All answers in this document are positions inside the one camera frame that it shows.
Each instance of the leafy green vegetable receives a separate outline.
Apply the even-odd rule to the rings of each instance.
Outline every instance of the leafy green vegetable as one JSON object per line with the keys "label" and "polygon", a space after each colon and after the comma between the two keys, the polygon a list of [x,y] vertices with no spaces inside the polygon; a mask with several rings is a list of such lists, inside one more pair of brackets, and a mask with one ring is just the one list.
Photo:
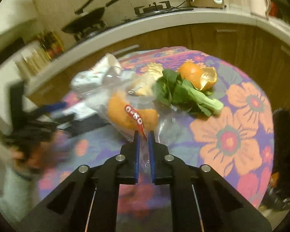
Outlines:
{"label": "leafy green vegetable", "polygon": [[176,105],[191,115],[203,112],[206,116],[219,114],[223,103],[212,98],[211,91],[202,92],[193,84],[171,69],[165,69],[163,76],[157,80],[153,90],[164,105]]}

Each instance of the black bag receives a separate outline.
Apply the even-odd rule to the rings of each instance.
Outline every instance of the black bag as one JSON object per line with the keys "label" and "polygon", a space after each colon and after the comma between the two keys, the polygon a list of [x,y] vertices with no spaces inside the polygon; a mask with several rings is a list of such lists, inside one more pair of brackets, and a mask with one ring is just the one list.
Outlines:
{"label": "black bag", "polygon": [[290,111],[273,113],[275,149],[272,173],[279,173],[277,184],[268,189],[262,203],[276,211],[290,209]]}

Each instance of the gas stove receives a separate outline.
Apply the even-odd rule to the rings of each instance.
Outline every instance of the gas stove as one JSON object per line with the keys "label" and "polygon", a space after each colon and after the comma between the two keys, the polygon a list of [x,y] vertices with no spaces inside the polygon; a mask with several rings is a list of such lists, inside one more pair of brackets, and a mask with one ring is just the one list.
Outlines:
{"label": "gas stove", "polygon": [[160,4],[157,3],[153,3],[153,5],[149,4],[147,8],[145,8],[145,6],[140,6],[140,7],[135,7],[134,11],[135,11],[135,15],[132,18],[127,18],[125,19],[123,22],[111,26],[111,27],[107,27],[106,24],[104,24],[104,27],[98,27],[97,29],[92,30],[91,32],[88,31],[88,34],[84,34],[81,38],[76,39],[76,41],[79,43],[82,43],[84,41],[86,41],[89,38],[93,38],[105,31],[108,31],[110,29],[113,29],[117,26],[132,22],[132,21],[136,21],[142,18],[147,18],[147,17],[152,17],[152,16],[156,16],[156,15],[162,15],[162,14],[168,14],[168,13],[174,13],[174,12],[180,12],[180,11],[191,11],[193,10],[193,8],[188,8],[188,7],[181,7],[181,8],[175,8],[172,7],[170,4],[170,1],[163,1],[163,2],[159,2]]}
{"label": "gas stove", "polygon": [[171,12],[179,12],[179,11],[190,11],[193,8],[176,8],[172,7],[170,1],[163,1],[159,2],[161,4],[153,3],[153,5],[149,4],[148,7],[144,8],[145,6],[139,6],[134,8],[134,12],[137,17],[144,18],[150,17],[155,15],[167,14]]}

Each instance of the cable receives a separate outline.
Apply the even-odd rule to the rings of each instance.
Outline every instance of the cable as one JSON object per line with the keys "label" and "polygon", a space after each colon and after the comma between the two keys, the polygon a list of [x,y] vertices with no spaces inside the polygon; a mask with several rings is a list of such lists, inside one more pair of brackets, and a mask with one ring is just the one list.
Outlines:
{"label": "cable", "polygon": [[178,8],[179,6],[182,6],[186,1],[183,1],[180,5],[176,6],[176,7],[173,7],[171,6],[171,8],[175,9],[175,8]]}

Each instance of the metal screw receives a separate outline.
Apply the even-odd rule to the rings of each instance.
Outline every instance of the metal screw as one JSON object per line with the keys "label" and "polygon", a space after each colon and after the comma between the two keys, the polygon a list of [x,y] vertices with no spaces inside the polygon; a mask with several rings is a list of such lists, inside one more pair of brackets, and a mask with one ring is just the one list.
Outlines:
{"label": "metal screw", "polygon": [[81,165],[78,170],[80,173],[86,173],[88,171],[88,167],[86,165]]}
{"label": "metal screw", "polygon": [[171,155],[171,154],[168,154],[168,155],[165,156],[165,160],[166,161],[172,161],[172,160],[174,160],[174,156]]}
{"label": "metal screw", "polygon": [[211,170],[211,167],[209,165],[203,165],[201,166],[201,169],[203,172],[207,173]]}
{"label": "metal screw", "polygon": [[125,156],[122,155],[122,154],[118,154],[116,157],[115,157],[116,161],[124,161],[125,160]]}

